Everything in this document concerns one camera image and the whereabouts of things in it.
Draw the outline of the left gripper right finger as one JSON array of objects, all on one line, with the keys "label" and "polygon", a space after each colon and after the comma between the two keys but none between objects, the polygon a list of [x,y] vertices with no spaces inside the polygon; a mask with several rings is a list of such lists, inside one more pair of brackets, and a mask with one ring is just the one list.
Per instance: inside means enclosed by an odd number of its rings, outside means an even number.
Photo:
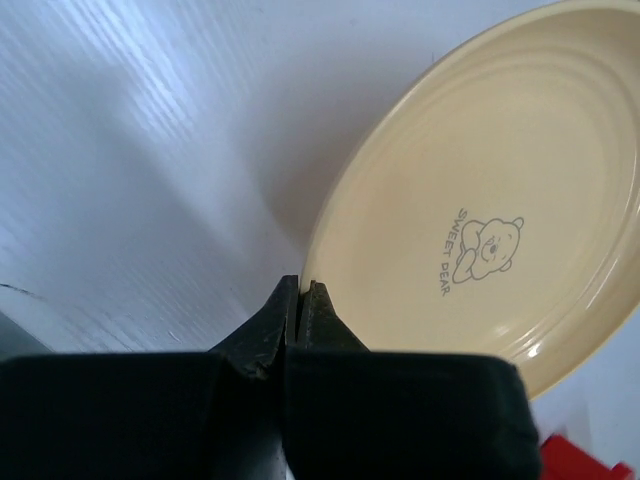
[{"label": "left gripper right finger", "polygon": [[304,294],[284,360],[284,452],[298,479],[536,479],[517,368],[485,355],[374,352],[325,285]]}]

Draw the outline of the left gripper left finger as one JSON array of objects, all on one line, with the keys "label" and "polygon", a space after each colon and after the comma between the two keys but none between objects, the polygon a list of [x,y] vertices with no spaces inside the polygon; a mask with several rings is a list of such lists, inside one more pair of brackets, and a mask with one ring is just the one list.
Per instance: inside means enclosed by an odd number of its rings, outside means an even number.
[{"label": "left gripper left finger", "polygon": [[5,479],[283,479],[285,327],[298,280],[199,352],[22,355],[1,364]]}]

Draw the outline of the yellow plate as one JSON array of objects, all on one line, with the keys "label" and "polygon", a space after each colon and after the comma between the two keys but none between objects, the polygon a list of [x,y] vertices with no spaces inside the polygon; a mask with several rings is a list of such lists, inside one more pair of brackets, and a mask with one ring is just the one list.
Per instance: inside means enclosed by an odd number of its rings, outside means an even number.
[{"label": "yellow plate", "polygon": [[372,350],[481,353],[537,397],[639,304],[639,5],[562,1],[443,57],[329,194],[301,287]]}]

